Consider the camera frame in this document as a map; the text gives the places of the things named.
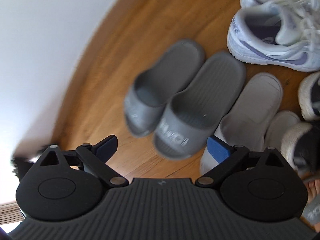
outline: black and white shoe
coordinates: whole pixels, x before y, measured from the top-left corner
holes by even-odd
[[[307,76],[300,83],[298,99],[306,121],[320,119],[320,72]]]
[[[304,174],[320,169],[320,121],[300,122],[283,136],[281,154],[290,166]]]

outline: floor plank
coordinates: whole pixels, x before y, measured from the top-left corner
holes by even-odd
[[[83,142],[95,144],[115,134],[119,148],[108,165],[129,180],[134,177],[196,179],[203,150],[179,162],[157,155],[152,136],[136,139],[128,132],[123,115],[124,96],[134,78],[179,39],[199,42],[207,57],[227,50],[229,24],[239,8],[239,0],[137,2],[92,62],[60,136],[61,147],[74,149]],[[306,73],[280,66],[246,66],[247,80],[259,72],[274,74],[284,88],[280,109],[300,114],[297,89]]]

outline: white wall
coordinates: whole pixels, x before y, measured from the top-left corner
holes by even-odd
[[[18,180],[9,160],[49,143],[86,45],[115,0],[0,0],[0,203]]]

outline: metal screw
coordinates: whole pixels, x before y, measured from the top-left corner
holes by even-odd
[[[110,182],[113,184],[113,185],[121,185],[121,184],[124,184],[126,182],[125,178],[124,177],[113,177]]]
[[[201,177],[198,179],[198,182],[202,185],[210,185],[214,182],[214,179],[210,177]]]

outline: wood grain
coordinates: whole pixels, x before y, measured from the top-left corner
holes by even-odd
[[[71,110],[57,137],[59,144],[63,149],[75,149],[83,142],[95,144],[115,134],[119,148],[108,165],[129,180],[134,177],[194,180],[199,177],[203,150],[179,162],[161,158],[152,145],[152,135],[136,139],[128,132],[123,100],[134,78],[179,39],[194,39],[204,47],[207,57],[227,50],[227,32],[240,8],[239,0],[136,0],[120,7],[128,10],[119,17],[117,25],[110,25],[109,17],[102,23],[111,26],[108,38],[99,51],[95,49],[90,54],[90,69],[74,93],[75,100],[71,100]],[[300,115],[297,89],[306,73],[273,65],[246,66],[247,80],[259,72],[274,74],[284,88],[280,109]]]

